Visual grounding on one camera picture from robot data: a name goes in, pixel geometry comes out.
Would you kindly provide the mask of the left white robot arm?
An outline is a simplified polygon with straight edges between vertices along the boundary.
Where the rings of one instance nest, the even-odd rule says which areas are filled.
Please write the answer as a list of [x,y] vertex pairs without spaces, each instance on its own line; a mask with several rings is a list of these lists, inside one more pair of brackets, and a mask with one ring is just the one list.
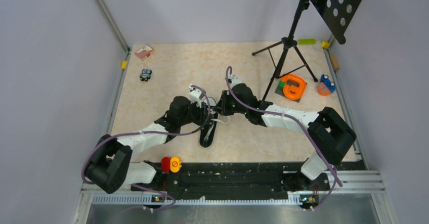
[[165,114],[148,127],[136,132],[100,137],[83,164],[83,182],[96,185],[107,194],[132,184],[144,184],[150,190],[159,189],[162,176],[157,173],[154,164],[141,162],[138,171],[130,173],[131,159],[154,146],[183,136],[182,126],[194,123],[198,125],[196,131],[202,130],[215,116],[211,109],[214,105],[215,100],[210,97],[192,101],[177,96]]

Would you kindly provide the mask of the black white canvas sneaker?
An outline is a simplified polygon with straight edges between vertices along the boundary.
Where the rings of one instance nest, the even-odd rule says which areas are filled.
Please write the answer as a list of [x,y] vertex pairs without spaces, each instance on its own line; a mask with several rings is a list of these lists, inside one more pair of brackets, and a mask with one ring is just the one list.
[[216,132],[217,123],[210,120],[200,130],[199,145],[203,149],[209,149],[214,142],[214,135]]

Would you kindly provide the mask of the white shoelace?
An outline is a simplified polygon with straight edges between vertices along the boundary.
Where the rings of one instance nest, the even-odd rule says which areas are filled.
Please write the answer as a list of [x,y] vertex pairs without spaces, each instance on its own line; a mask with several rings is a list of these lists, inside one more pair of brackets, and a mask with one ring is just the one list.
[[207,131],[206,135],[203,138],[204,142],[213,141],[213,138],[214,138],[214,135],[215,135],[216,126],[217,126],[218,123],[223,124],[223,125],[226,125],[226,124],[230,123],[230,116],[222,116],[221,118],[213,118],[209,122],[208,131]]

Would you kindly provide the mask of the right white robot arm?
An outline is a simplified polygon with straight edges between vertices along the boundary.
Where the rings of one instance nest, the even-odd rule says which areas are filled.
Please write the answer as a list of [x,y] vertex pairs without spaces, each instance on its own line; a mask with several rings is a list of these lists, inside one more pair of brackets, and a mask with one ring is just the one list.
[[322,172],[338,166],[357,139],[355,131],[331,107],[321,111],[281,107],[257,99],[244,83],[224,90],[214,110],[223,116],[241,114],[254,125],[303,133],[315,149],[296,176],[298,186],[304,190],[311,189]]

